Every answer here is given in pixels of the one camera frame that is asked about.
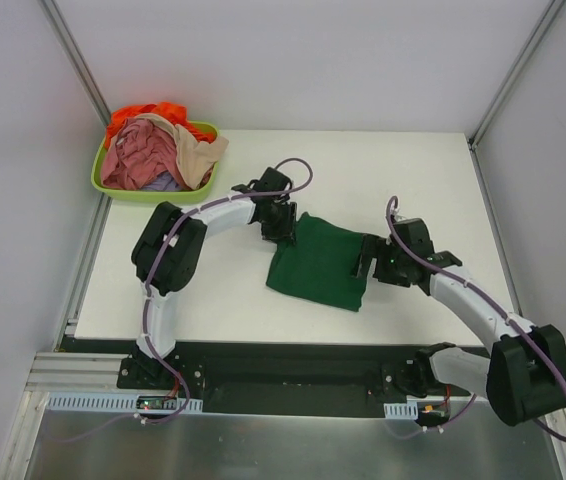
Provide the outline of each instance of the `plastic bin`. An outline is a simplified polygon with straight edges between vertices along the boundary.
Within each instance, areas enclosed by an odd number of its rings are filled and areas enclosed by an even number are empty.
[[[212,132],[215,138],[218,137],[218,129],[211,123],[205,122],[191,122],[195,127],[197,127],[202,132]],[[94,164],[92,165],[92,185],[99,192],[103,192],[106,195],[114,198],[115,200],[124,200],[127,202],[144,202],[144,203],[160,203],[160,202],[172,202],[172,203],[200,203],[209,194],[212,189],[212,184],[216,179],[216,173],[219,168],[218,163],[212,168],[212,175],[210,180],[198,190],[184,191],[184,192],[146,192],[143,190],[116,190],[113,188],[104,187],[101,184],[101,165],[103,165],[103,159],[107,150],[103,147],[105,139],[101,142],[98,151],[96,152],[96,157],[94,158]]]

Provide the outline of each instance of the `blue cloth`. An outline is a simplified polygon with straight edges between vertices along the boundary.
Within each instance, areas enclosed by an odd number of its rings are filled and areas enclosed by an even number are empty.
[[[176,183],[172,174],[168,171],[160,173],[152,183],[147,184],[141,190],[146,192],[178,192],[183,188]]]

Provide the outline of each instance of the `white vent grille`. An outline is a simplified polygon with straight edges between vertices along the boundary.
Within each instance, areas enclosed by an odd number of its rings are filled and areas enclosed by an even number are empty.
[[[51,393],[47,408],[49,410],[66,412],[106,412],[106,413],[134,413],[136,409],[136,394],[118,393]],[[168,400],[165,410],[152,410],[152,414],[168,415],[180,407],[185,399]],[[182,413],[202,413],[203,401],[191,399]]]
[[[419,409],[414,401],[407,403],[386,403],[383,405],[385,418],[388,420],[416,420]]]

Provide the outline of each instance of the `white table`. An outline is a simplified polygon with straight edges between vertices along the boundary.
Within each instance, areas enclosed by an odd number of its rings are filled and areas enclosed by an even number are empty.
[[[386,235],[388,198],[401,214],[421,217],[437,251],[450,250],[473,278],[511,307],[472,160],[462,134],[224,131],[230,146],[209,200],[258,178],[269,165],[302,157],[314,182],[293,195],[299,216],[308,211],[355,231]],[[301,165],[283,171],[295,184]],[[152,205],[113,202],[89,287],[77,338],[133,339],[140,331],[142,295],[132,248]],[[236,228],[206,241],[196,275],[182,291],[176,336],[224,342],[479,345],[444,306],[420,289],[368,281],[358,313],[274,292],[265,286],[275,245],[259,225]]]

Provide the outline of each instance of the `white backdrop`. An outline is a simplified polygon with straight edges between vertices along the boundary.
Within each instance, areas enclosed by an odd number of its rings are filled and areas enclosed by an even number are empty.
[[[33,0],[0,0],[0,457],[52,346],[96,192],[103,126]]]
[[[566,338],[566,7],[478,154],[524,313]]]
[[[548,0],[58,0],[111,109],[471,133]]]

